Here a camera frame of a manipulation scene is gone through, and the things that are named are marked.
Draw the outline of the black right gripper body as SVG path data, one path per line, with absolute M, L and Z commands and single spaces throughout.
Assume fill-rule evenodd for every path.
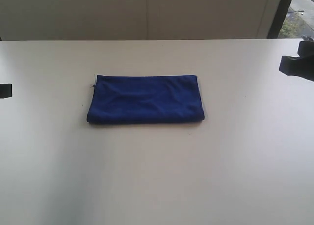
M 314 80 L 314 42 L 311 40 L 300 41 L 298 55 L 304 63 L 304 78 Z

